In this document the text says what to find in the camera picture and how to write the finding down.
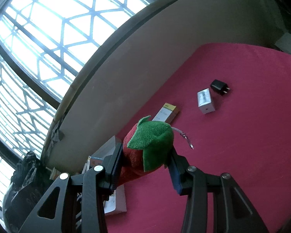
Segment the black power adapter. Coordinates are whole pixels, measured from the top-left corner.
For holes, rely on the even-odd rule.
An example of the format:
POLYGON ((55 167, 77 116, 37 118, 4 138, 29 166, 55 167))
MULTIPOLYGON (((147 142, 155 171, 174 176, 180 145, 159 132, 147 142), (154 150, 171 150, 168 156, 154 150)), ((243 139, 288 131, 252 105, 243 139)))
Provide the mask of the black power adapter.
POLYGON ((220 80, 217 80, 217 79, 215 79, 210 84, 210 87, 212 88, 212 90, 214 92, 216 92, 217 94, 219 94, 221 96, 227 94, 229 92, 229 90, 230 90, 229 86, 226 83, 224 83, 224 82, 222 82, 220 80))

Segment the white barcode box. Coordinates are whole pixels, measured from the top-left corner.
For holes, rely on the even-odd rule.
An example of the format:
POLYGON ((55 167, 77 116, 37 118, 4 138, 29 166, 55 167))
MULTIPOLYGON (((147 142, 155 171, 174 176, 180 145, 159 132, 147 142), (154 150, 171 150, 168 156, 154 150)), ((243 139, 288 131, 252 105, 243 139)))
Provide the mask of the white barcode box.
POLYGON ((204 115, 216 110, 208 88, 197 92, 197 104, 204 115))

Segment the black plastic bag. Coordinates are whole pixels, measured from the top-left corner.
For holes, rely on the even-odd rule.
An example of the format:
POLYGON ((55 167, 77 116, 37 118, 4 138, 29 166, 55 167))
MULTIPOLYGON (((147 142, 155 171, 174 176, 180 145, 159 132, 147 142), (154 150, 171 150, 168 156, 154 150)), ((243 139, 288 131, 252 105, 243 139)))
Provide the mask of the black plastic bag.
POLYGON ((18 232, 33 208, 50 187, 49 171, 33 151, 28 152, 11 177, 3 198, 2 214, 7 232, 18 232))

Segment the white cardboard tray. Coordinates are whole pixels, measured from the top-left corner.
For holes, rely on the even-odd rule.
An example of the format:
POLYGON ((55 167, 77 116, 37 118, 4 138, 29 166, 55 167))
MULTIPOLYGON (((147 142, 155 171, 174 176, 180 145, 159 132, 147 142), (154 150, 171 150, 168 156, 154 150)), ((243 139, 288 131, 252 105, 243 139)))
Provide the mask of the white cardboard tray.
MULTIPOLYGON (((84 174, 90 168, 97 165, 104 165, 106 170, 107 183, 113 183, 116 180, 117 173, 120 172, 119 166, 113 167, 114 160, 112 160, 113 153, 118 144, 121 144, 121 140, 116 136, 112 136, 109 140, 107 140, 91 156, 88 156, 82 173, 84 174)), ((105 201, 103 204, 104 213, 106 216, 126 212, 127 208, 124 185, 118 187, 114 193, 109 196, 109 200, 105 201)))

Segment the yellow white medicine box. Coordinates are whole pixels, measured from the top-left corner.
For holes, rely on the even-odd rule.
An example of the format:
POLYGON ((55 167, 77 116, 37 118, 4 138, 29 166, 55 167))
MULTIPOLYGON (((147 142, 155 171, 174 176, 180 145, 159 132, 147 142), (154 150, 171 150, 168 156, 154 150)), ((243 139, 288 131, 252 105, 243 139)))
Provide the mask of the yellow white medicine box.
POLYGON ((176 115, 179 113, 177 106, 165 103, 162 108, 153 117, 152 121, 159 121, 171 124, 175 119, 176 115))

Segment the strawberry plush toy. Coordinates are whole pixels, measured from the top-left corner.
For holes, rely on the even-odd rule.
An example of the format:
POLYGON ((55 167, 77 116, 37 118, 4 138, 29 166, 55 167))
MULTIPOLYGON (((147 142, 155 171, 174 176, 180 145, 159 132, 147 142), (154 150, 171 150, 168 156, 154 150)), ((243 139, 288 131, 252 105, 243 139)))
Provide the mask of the strawberry plush toy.
POLYGON ((124 163, 118 185, 150 174, 167 165, 173 148, 174 133, 170 124, 141 118, 123 140, 124 163))

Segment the window security grille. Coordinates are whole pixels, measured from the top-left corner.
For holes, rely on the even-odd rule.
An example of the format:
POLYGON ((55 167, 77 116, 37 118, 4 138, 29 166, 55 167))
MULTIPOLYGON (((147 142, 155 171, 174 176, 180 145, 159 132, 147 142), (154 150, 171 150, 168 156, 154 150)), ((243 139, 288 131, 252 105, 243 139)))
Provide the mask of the window security grille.
POLYGON ((0 140, 75 173, 179 67, 184 0, 8 0, 0 10, 0 140), (48 148, 62 119, 64 138, 48 148))

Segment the red table cloth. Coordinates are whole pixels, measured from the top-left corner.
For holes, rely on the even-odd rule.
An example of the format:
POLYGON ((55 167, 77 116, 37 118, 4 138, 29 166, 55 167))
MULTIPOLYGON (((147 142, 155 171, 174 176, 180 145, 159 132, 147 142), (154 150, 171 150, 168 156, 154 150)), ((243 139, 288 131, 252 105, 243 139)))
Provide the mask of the red table cloth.
POLYGON ((249 197, 270 232, 291 217, 291 55, 246 44, 199 47, 117 132, 123 138, 137 121, 164 103, 180 112, 172 126, 177 153, 205 173, 227 172, 249 197), (210 84, 226 83, 221 96, 210 84), (215 111, 203 114, 197 92, 208 88, 215 111))

